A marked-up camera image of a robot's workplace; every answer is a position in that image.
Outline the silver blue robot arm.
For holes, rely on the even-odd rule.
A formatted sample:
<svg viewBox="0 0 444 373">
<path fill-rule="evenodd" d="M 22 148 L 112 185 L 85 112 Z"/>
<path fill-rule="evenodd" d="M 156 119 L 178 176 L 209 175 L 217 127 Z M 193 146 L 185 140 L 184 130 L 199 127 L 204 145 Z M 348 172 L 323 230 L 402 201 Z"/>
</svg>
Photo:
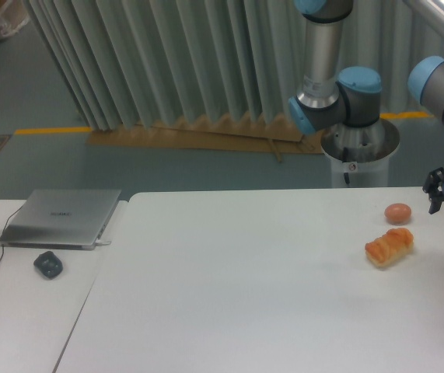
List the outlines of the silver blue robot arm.
<svg viewBox="0 0 444 373">
<path fill-rule="evenodd" d="M 342 22 L 352 9 L 351 1 L 297 1 L 295 7 L 308 22 L 306 63 L 302 90 L 289 99 L 289 109 L 303 134 L 344 124 L 368 127 L 379 114 L 367 106 L 380 98 L 378 74 L 368 68 L 335 72 Z M 409 74 L 411 95 L 444 125 L 444 58 L 427 57 Z M 434 214 L 444 204 L 444 168 L 428 174 L 423 191 Z"/>
</svg>

